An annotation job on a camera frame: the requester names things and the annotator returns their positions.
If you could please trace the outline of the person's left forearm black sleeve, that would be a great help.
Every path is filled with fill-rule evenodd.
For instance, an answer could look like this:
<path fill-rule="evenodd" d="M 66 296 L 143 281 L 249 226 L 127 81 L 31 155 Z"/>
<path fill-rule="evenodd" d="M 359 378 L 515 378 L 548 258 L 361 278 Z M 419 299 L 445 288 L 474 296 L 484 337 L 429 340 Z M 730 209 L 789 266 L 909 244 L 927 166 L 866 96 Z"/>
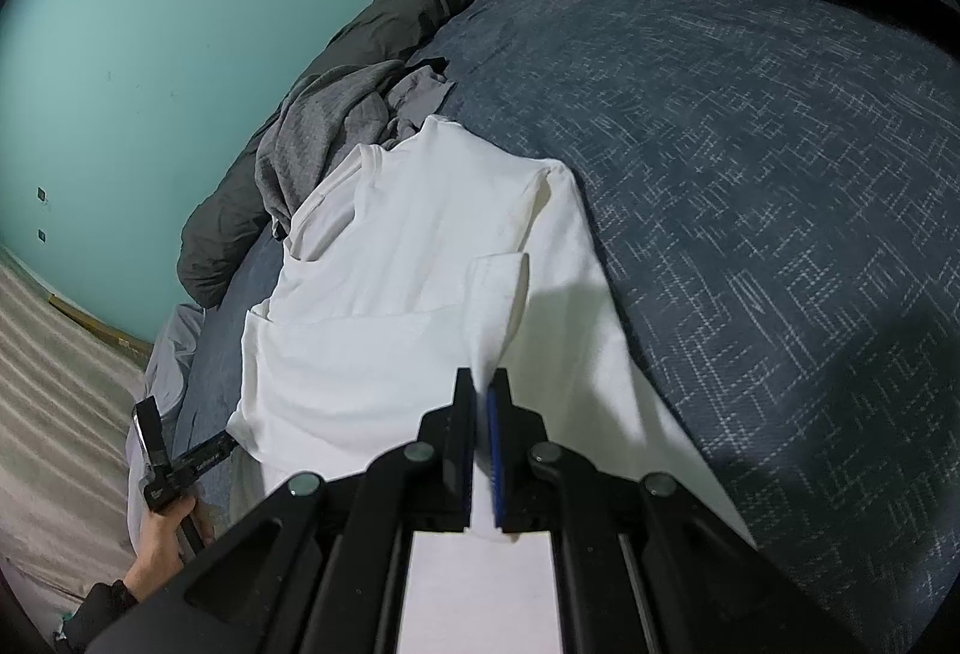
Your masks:
<path fill-rule="evenodd" d="M 83 654 L 99 634 L 116 623 L 139 601 L 121 579 L 96 583 L 75 612 L 65 617 L 52 638 L 57 654 Z"/>

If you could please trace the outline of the person's left hand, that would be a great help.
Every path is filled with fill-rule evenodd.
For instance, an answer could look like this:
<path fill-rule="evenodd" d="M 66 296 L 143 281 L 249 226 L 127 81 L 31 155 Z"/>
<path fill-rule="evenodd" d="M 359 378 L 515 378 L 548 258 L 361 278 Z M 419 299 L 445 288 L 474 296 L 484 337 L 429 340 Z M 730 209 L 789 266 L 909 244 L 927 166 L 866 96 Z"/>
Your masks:
<path fill-rule="evenodd" d="M 137 558 L 122 579 L 128 592 L 141 602 L 171 581 L 181 571 L 178 532 L 184 521 L 199 528 L 205 545 L 215 540 L 215 529 L 205 503 L 197 496 L 187 495 L 172 503 L 163 512 L 147 511 L 140 527 Z"/>

